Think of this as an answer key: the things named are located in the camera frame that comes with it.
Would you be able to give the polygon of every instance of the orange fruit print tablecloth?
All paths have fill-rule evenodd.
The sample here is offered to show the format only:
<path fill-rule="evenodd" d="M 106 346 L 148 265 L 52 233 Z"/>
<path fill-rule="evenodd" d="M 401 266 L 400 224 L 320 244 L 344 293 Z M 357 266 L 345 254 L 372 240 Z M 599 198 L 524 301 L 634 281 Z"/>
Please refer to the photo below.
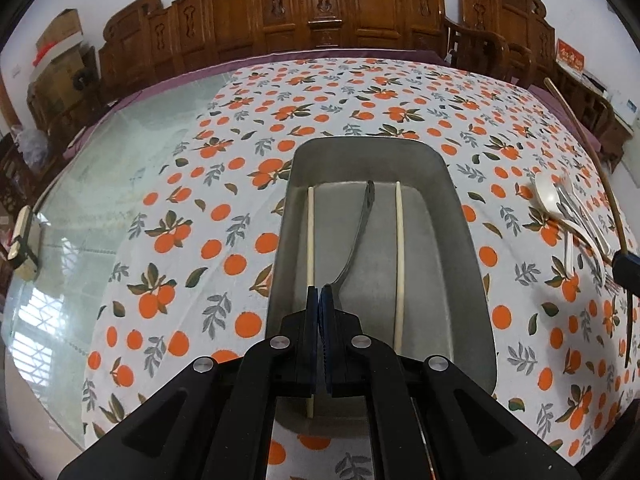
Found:
<path fill-rule="evenodd" d="M 488 295 L 495 397 L 549 446 L 577 462 L 634 398 L 625 298 L 597 285 L 579 244 L 568 277 L 530 179 L 567 169 L 617 249 L 609 205 L 585 151 L 528 91 L 407 61 L 275 62 L 236 72 L 185 128 L 106 287 L 83 385 L 87 445 L 191 360 L 233 359 L 263 338 L 291 159 L 321 136 L 404 137 L 442 155 Z M 277 423 L 269 464 L 274 479 L 373 476 L 368 440 Z"/>

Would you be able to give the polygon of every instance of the wooden stick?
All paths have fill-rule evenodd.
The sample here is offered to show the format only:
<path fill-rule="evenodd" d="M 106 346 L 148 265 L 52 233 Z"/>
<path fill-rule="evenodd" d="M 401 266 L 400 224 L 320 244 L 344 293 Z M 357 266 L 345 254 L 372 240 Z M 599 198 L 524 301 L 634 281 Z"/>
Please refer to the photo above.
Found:
<path fill-rule="evenodd" d="M 402 190 L 396 182 L 396 326 L 394 327 L 394 351 L 402 351 L 402 328 L 404 327 L 404 213 L 402 212 Z"/>
<path fill-rule="evenodd" d="M 306 190 L 306 287 L 314 286 L 315 283 L 315 257 L 314 257 L 314 249 L 315 249 L 315 198 L 314 198 L 314 188 L 313 186 L 309 187 Z M 306 400 L 306 418 L 314 418 L 314 398 L 311 396 L 310 399 Z"/>
<path fill-rule="evenodd" d="M 574 128 L 578 131 L 578 135 L 582 140 L 584 149 L 587 151 L 589 157 L 591 158 L 591 161 L 593 162 L 593 165 L 596 167 L 596 171 L 598 172 L 598 176 L 600 177 L 600 181 L 602 182 L 602 187 L 604 188 L 604 193 L 607 195 L 607 200 L 609 201 L 609 205 L 611 206 L 613 222 L 616 225 L 616 233 L 618 234 L 618 240 L 620 241 L 620 251 L 622 252 L 622 254 L 627 254 L 628 248 L 626 246 L 625 230 L 622 225 L 622 218 L 620 218 L 618 203 L 616 202 L 616 198 L 614 197 L 611 186 L 609 185 L 609 179 L 602 169 L 598 154 L 593 149 L 593 146 L 591 146 L 589 139 L 587 139 L 587 135 L 582 130 L 582 125 L 578 122 L 578 118 L 575 116 L 574 111 L 571 110 L 564 97 L 562 97 L 562 94 L 560 93 L 554 82 L 551 81 L 551 79 L 549 79 L 548 77 L 545 77 L 545 85 L 553 94 L 553 96 L 558 99 L 558 101 L 560 101 L 562 108 L 564 108 L 564 111 L 571 119 Z"/>

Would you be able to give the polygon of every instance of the gray tray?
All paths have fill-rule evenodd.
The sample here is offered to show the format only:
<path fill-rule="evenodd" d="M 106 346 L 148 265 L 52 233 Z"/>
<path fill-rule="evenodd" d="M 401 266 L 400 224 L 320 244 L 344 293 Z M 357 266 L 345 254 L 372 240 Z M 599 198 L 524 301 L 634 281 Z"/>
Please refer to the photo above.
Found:
<path fill-rule="evenodd" d="M 405 307 L 402 354 L 441 354 L 486 392 L 496 381 L 494 337 L 473 241 L 441 156 L 421 142 L 383 137 L 312 139 L 293 158 L 274 263 L 267 337 L 306 303 L 307 188 L 315 187 L 315 285 L 340 273 L 356 233 L 366 181 L 376 200 L 340 291 L 364 333 L 393 346 L 396 310 L 395 182 L 404 209 Z M 276 420 L 318 436 L 367 434 L 363 399 L 331 399 L 318 373 L 314 418 L 303 399 L 279 399 Z"/>

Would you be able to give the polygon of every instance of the triangular cutout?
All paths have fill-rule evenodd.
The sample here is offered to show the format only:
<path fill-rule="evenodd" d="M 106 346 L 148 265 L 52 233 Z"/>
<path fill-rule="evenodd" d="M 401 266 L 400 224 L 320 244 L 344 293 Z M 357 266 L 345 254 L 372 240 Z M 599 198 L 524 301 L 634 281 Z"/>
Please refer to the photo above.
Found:
<path fill-rule="evenodd" d="M 149 457 L 160 456 L 186 398 L 185 390 L 175 392 L 167 402 L 131 430 L 122 440 L 123 444 Z"/>
<path fill-rule="evenodd" d="M 453 394 L 481 454 L 489 456 L 515 443 L 515 437 L 464 390 L 455 390 Z"/>

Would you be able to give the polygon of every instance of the plastic bag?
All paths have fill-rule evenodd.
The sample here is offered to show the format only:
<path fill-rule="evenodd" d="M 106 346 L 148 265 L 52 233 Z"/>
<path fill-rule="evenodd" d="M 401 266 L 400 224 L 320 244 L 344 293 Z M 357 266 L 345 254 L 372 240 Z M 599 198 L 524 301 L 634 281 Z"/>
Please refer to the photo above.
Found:
<path fill-rule="evenodd" d="M 49 156 L 47 135 L 35 128 L 25 130 L 16 124 L 11 127 L 11 133 L 27 166 L 34 173 L 38 173 L 44 167 Z"/>

